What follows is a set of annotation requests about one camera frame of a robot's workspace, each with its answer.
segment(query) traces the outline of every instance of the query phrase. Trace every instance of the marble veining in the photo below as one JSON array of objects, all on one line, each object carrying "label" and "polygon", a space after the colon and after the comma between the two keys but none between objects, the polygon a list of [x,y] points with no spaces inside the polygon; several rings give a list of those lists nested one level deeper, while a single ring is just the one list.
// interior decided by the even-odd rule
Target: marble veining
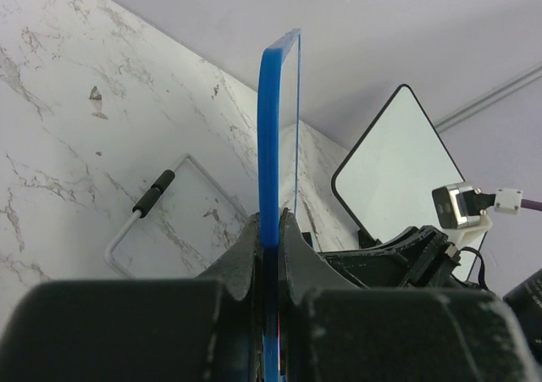
[{"label": "marble veining", "polygon": [[[186,153],[242,214],[176,180],[119,259],[193,276],[225,251],[258,210],[255,91],[110,0],[0,0],[0,30],[0,326],[39,282],[116,278],[105,246]],[[305,125],[301,149],[318,248],[351,249],[329,188],[346,151]]]}]

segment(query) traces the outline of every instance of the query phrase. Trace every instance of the purple cable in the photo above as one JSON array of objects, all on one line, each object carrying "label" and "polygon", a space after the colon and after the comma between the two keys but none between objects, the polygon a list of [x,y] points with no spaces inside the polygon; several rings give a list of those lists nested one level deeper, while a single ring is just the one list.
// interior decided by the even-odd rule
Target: purple cable
[{"label": "purple cable", "polygon": [[542,211],[542,202],[534,202],[533,200],[522,200],[522,208],[528,210]]}]

